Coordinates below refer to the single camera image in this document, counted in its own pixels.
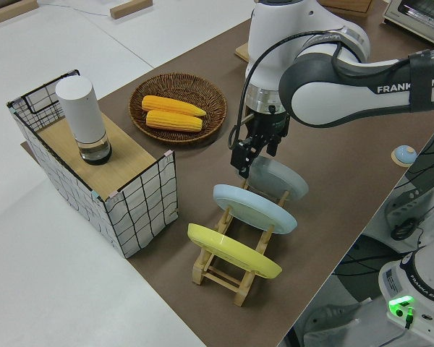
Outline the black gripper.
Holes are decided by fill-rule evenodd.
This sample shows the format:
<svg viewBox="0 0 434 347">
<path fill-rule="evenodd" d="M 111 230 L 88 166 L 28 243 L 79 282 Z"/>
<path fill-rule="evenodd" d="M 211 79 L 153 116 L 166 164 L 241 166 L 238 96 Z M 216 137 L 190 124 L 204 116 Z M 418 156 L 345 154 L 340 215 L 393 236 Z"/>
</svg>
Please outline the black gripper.
<svg viewBox="0 0 434 347">
<path fill-rule="evenodd" d="M 289 132 L 289 114 L 285 111 L 281 113 L 260 113 L 247 108 L 247 115 L 253 117 L 246 123 L 247 137 L 261 136 L 266 139 L 276 135 L 280 138 L 286 137 Z M 268 154 L 276 156 L 280 139 L 271 140 L 268 143 Z M 254 157 L 258 157 L 262 149 L 266 146 L 264 139 L 255 139 Z"/>
</svg>

